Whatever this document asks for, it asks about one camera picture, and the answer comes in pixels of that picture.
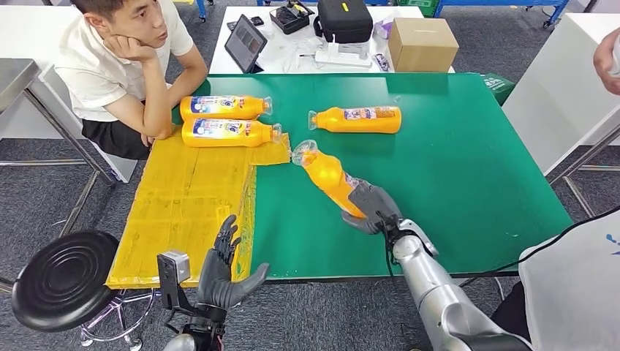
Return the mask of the person's hand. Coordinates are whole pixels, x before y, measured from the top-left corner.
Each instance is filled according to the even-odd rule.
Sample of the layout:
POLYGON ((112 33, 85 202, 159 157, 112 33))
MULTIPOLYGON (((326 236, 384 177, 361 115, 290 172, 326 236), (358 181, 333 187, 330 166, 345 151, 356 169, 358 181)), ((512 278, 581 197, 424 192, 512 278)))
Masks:
POLYGON ((619 95, 619 78, 612 77, 608 72, 613 66, 613 46, 619 36, 619 28, 607 34, 597 46, 593 56, 593 65, 605 89, 619 95))

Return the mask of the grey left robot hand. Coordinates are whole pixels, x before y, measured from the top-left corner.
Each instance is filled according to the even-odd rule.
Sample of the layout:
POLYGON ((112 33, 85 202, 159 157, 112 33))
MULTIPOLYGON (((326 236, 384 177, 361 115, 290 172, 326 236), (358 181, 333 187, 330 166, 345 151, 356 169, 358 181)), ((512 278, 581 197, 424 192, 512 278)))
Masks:
POLYGON ((232 262, 240 239, 233 239, 238 226, 236 215, 229 215, 220 227, 213 247, 207 251, 197 288, 197 302, 228 309, 239 304, 267 278, 270 265, 262 263, 249 277, 233 282, 232 262))

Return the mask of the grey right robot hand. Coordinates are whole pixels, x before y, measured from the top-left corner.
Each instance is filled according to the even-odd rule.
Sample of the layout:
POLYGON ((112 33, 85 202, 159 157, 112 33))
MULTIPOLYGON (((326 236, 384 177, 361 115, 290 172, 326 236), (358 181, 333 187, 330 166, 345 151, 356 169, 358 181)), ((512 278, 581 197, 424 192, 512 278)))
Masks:
POLYGON ((341 211, 341 219, 365 234, 374 235, 381 231, 378 227, 382 221, 379 213, 386 217, 402 217, 393 198, 382 187, 372 185, 367 181, 360 181, 347 198, 361 211, 363 216, 356 217, 346 211, 341 211))

